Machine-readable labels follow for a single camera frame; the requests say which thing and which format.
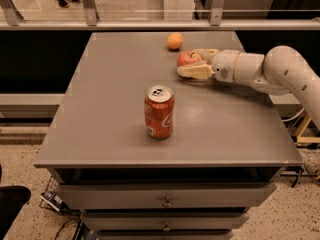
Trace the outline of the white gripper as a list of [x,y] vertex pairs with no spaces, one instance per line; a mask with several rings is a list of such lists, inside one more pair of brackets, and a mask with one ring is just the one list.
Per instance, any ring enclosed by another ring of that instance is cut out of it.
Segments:
[[177,73],[180,76],[207,80],[214,75],[215,79],[221,82],[232,83],[234,81],[235,62],[240,54],[238,50],[194,49],[193,52],[207,64],[212,63],[212,67],[207,64],[179,66]]

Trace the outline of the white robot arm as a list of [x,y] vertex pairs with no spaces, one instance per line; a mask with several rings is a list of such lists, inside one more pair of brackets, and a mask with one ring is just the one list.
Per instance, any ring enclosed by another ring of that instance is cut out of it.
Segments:
[[239,50],[194,49],[187,58],[197,62],[178,64],[181,77],[237,83],[272,94],[292,93],[320,129],[320,78],[303,56],[289,46],[276,46],[266,55]]

